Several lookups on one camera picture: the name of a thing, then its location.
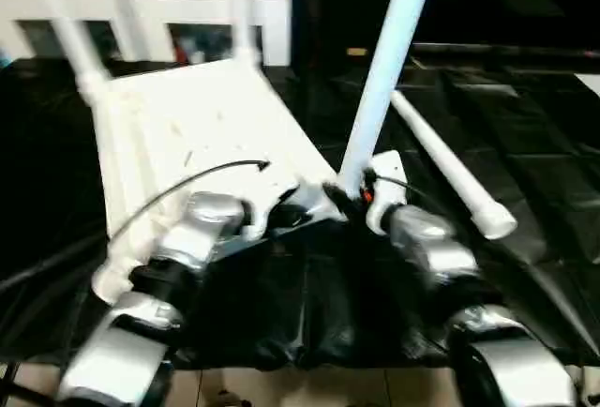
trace plastic tube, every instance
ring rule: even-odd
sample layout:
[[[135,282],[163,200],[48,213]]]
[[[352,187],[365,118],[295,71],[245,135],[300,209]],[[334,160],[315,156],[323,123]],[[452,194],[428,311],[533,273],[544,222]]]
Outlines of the plastic tube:
[[[506,207],[494,201],[435,130],[398,91],[392,93],[392,105],[406,121],[414,136],[423,145],[462,202],[471,210],[471,220],[481,234],[488,240],[495,240],[513,232],[517,227],[517,220]]]
[[[351,197],[358,196],[362,171],[373,155],[424,4],[425,0],[390,0],[338,176]]]

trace black fabric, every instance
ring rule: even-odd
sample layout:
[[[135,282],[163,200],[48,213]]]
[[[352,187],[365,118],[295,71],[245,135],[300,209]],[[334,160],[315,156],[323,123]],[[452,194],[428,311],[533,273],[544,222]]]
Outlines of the black fabric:
[[[120,64],[118,75],[165,66]],[[337,169],[361,93],[351,76],[266,75]],[[400,118],[378,151],[401,152],[409,181],[442,206],[491,280],[565,362],[597,364],[600,328],[600,99],[571,75],[407,69],[403,91],[519,221],[483,240],[469,213]],[[89,290],[104,259],[92,242],[43,275],[2,279],[105,229],[91,112],[65,63],[19,61],[0,72],[5,139],[5,243],[0,357],[61,363],[105,306]],[[325,221],[212,265],[180,353],[182,368],[275,369],[441,365],[418,274],[360,225]]]

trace white rod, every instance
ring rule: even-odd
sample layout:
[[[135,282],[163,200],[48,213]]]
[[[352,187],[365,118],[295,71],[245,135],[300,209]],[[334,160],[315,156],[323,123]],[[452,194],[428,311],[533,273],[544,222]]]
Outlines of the white rod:
[[[501,203],[497,203],[467,169],[423,116],[398,91],[392,93],[392,105],[402,116],[417,140],[423,145],[457,195],[471,210],[471,220],[488,240],[507,236],[517,227],[517,220]]]
[[[250,2],[251,0],[232,0],[233,56],[254,64],[258,55],[254,49]]]
[[[424,4],[425,0],[390,0],[338,177],[351,197],[358,196],[362,171],[373,155]]]
[[[65,0],[44,1],[50,9],[52,25],[65,53],[67,53],[68,61],[73,66],[78,85],[80,89],[87,90],[88,87],[82,86],[82,83],[97,81],[106,74],[92,41],[83,31],[82,26],[68,16]]]

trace floor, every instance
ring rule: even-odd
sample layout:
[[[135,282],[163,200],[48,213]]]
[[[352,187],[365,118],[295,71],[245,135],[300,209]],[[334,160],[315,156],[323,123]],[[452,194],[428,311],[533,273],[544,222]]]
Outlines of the floor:
[[[22,365],[16,382],[52,394],[56,367]],[[222,394],[224,387],[230,394]],[[458,407],[450,369],[337,369],[305,372],[281,369],[263,373],[254,369],[179,371],[168,407]],[[28,407],[10,399],[7,407]]]

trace white furniture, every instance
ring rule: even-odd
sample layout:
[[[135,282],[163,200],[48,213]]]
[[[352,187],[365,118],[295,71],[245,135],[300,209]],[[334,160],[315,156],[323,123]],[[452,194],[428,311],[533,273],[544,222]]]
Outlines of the white furniture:
[[[182,178],[239,159],[266,160],[271,165],[264,172],[248,166],[228,169],[187,189],[250,199],[261,219],[265,217],[261,208],[268,206],[271,194],[277,199],[291,181],[301,178],[320,187],[335,179],[334,171],[256,68],[250,27],[256,0],[205,3],[204,21],[232,24],[233,58],[118,79],[107,74],[90,37],[73,21],[72,0],[43,1],[52,13],[52,25],[73,66],[79,91],[94,115],[109,236],[149,199]],[[148,32],[155,28],[164,32],[164,24],[161,28],[156,19],[181,18],[197,0],[163,0],[162,4],[156,0],[162,5],[159,9],[137,1],[134,9],[143,15],[147,8],[152,14],[146,19]],[[179,2],[185,6],[180,13]],[[155,39],[167,38],[157,34]],[[162,51],[158,57],[167,56],[167,49]],[[110,247],[107,262],[94,277],[99,297],[113,301],[128,289],[131,269],[148,259],[161,228],[180,217],[181,202],[188,195],[176,194],[136,221]],[[318,214],[315,208],[322,207],[326,214],[327,203],[313,201],[307,200],[307,208]],[[252,228],[260,232],[256,223]]]
[[[77,20],[110,22],[126,61],[175,59],[169,23],[231,24],[230,0],[66,0]],[[19,20],[51,17],[44,0],[0,0],[0,45],[11,58],[34,51]],[[252,0],[251,18],[262,29],[263,61],[287,66],[290,61],[291,0]]]

